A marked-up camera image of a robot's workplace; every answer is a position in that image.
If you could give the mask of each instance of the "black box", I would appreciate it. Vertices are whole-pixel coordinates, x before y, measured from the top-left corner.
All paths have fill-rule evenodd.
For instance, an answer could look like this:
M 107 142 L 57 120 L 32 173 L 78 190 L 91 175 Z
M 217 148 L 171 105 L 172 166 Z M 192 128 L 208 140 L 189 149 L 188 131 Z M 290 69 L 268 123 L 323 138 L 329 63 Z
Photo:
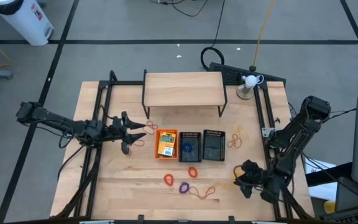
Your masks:
M 224 161 L 225 132 L 204 130 L 203 159 Z
M 179 133 L 179 162 L 201 162 L 201 133 Z

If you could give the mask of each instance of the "wooden table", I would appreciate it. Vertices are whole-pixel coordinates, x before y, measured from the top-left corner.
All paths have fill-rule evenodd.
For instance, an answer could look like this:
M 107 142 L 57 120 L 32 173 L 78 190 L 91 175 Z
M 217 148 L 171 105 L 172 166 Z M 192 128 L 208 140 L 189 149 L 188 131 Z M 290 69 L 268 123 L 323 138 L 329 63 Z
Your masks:
M 74 120 L 92 118 L 97 86 L 98 82 L 83 82 Z M 239 188 L 232 184 L 234 166 L 250 159 L 265 167 L 265 159 L 255 100 L 238 98 L 236 86 L 226 88 L 228 104 L 222 118 L 218 117 L 215 106 L 176 106 L 151 108 L 150 120 L 158 124 L 159 128 L 174 128 L 179 131 L 225 131 L 227 140 L 231 140 L 231 135 L 237 133 L 240 127 L 242 146 L 239 149 L 226 147 L 224 162 L 203 160 L 189 164 L 154 159 L 154 135 L 148 134 L 142 138 L 145 141 L 144 146 L 132 146 L 132 154 L 129 157 L 121 152 L 121 142 L 106 142 L 103 144 L 92 219 L 136 220 L 139 214 L 143 214 L 146 220 L 227 220 L 230 215 L 234 215 L 236 220 L 274 220 L 272 205 L 263 201 L 258 191 L 253 191 L 251 198 L 246 199 Z M 276 125 L 281 129 L 290 121 L 285 89 L 281 82 L 268 83 L 268 89 L 273 116 L 280 118 L 281 123 Z M 263 94 L 261 98 L 267 123 Z M 131 120 L 146 123 L 141 100 L 141 85 L 113 86 L 109 115 L 119 116 L 121 111 L 125 110 Z M 78 148 L 78 143 L 73 141 L 66 149 L 65 159 Z M 51 215 L 60 212 L 77 190 L 84 154 L 85 150 L 63 169 Z M 189 166 L 197 168 L 196 179 L 188 175 Z M 165 174 L 174 176 L 173 187 L 165 185 Z M 313 207 L 300 158 L 297 160 L 294 179 L 294 196 L 313 217 Z M 217 183 L 220 185 L 216 185 L 214 194 L 200 200 L 194 195 L 179 193 L 182 181 L 197 187 L 201 195 L 205 194 L 209 186 Z M 284 217 L 282 204 L 280 209 Z

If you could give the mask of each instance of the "wooden shelf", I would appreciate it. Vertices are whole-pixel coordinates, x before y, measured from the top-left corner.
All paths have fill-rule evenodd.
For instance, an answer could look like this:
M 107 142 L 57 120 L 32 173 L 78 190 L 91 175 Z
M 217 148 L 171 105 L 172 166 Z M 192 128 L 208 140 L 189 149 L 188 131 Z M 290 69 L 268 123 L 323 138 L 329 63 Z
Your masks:
M 153 106 L 220 106 L 227 103 L 221 72 L 147 73 L 142 104 L 149 117 Z

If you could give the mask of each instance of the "blue object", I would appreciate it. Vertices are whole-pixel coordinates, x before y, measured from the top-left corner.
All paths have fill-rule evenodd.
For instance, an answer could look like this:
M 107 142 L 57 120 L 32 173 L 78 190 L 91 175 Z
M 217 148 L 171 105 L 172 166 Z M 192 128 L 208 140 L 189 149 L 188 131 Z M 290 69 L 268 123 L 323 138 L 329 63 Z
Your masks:
M 185 152 L 192 152 L 193 146 L 189 143 L 184 143 L 182 150 Z

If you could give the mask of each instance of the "wooden platform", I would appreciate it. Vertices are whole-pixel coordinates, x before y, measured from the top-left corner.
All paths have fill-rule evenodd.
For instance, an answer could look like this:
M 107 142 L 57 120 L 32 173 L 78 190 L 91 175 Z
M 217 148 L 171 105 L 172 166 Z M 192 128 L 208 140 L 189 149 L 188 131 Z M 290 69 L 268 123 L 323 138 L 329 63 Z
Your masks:
M 146 73 L 145 77 L 147 107 L 224 104 L 221 72 Z
M 92 117 L 97 86 L 98 82 L 82 84 L 74 119 Z M 268 83 L 268 87 L 273 116 L 281 121 L 276 125 L 283 128 L 290 120 L 283 83 Z M 230 215 L 234 215 L 236 220 L 274 220 L 272 205 L 264 202 L 259 192 L 254 191 L 251 198 L 246 199 L 238 187 L 232 184 L 234 166 L 250 159 L 264 167 L 265 159 L 255 100 L 238 98 L 236 86 L 226 88 L 228 104 L 222 118 L 216 116 L 215 106 L 176 106 L 151 108 L 150 120 L 160 128 L 175 128 L 179 131 L 225 131 L 227 140 L 231 140 L 231 135 L 237 133 L 240 128 L 242 146 L 239 149 L 226 147 L 225 162 L 202 161 L 189 164 L 154 159 L 153 135 L 148 134 L 142 138 L 145 141 L 144 146 L 132 146 L 132 154 L 129 157 L 121 152 L 121 142 L 107 142 L 103 144 L 92 218 L 135 220 L 139 214 L 143 214 L 146 220 L 227 220 Z M 146 123 L 141 96 L 140 85 L 114 86 L 109 115 L 120 115 L 121 111 L 126 110 L 131 120 Z M 73 141 L 67 147 L 65 159 L 78 148 L 78 143 Z M 51 215 L 60 212 L 78 188 L 84 154 L 85 151 L 79 153 L 63 169 Z M 189 177 L 189 166 L 198 169 L 197 179 Z M 165 185 L 165 174 L 174 176 L 173 187 Z M 300 158 L 297 160 L 294 179 L 295 198 L 307 213 L 314 216 Z M 182 181 L 197 187 L 201 195 L 214 184 L 216 192 L 205 200 L 190 194 L 183 195 L 178 191 Z M 285 216 L 283 205 L 280 205 L 280 208 L 282 216 Z

